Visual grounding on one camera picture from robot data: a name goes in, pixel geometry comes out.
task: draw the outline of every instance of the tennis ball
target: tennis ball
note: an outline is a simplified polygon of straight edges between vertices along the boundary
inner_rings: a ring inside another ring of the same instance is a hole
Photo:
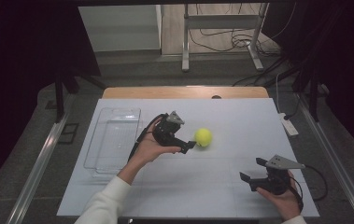
[[[194,134],[194,140],[200,147],[206,147],[212,141],[212,133],[206,128],[201,128]]]

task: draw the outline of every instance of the power strip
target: power strip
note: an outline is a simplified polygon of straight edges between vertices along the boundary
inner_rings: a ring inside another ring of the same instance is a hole
[[[293,126],[292,122],[289,119],[284,119],[285,113],[279,113],[279,119],[281,120],[282,125],[284,126],[285,132],[289,137],[298,135],[298,131]]]

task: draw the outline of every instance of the clear plastic container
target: clear plastic container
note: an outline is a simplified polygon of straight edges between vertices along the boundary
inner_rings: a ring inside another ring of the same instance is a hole
[[[116,175],[127,163],[140,125],[139,108],[103,108],[84,167],[92,176]]]

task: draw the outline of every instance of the table leg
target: table leg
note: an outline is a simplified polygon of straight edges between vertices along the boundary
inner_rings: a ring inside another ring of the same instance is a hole
[[[183,51],[182,51],[182,71],[183,72],[188,72],[189,71],[188,31],[189,31],[188,4],[185,4],[184,31],[183,31]]]
[[[258,41],[259,33],[261,32],[261,29],[262,29],[264,15],[266,13],[267,5],[268,5],[268,3],[262,4],[261,10],[259,11],[259,18],[256,23],[255,31],[254,31],[252,39],[248,45],[249,54],[252,58],[253,63],[255,64],[256,70],[258,70],[258,71],[263,70],[263,65],[261,63],[261,60],[258,57],[256,42]]]

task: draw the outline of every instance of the human hand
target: human hand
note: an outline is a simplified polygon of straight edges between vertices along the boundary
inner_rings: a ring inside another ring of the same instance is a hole
[[[153,130],[157,123],[160,122],[162,118],[156,119],[148,128],[148,132],[145,134],[141,143],[131,158],[133,161],[138,161],[142,166],[148,162],[156,160],[163,153],[176,153],[181,150],[180,147],[162,147],[153,137]]]
[[[290,171],[288,171],[288,173],[290,177],[293,177],[293,174]],[[290,185],[296,189],[295,182],[292,178],[290,179]],[[256,190],[261,194],[261,196],[276,206],[278,213],[285,221],[300,215],[300,209],[296,197],[289,189],[281,195],[274,195],[261,188],[256,188]]]

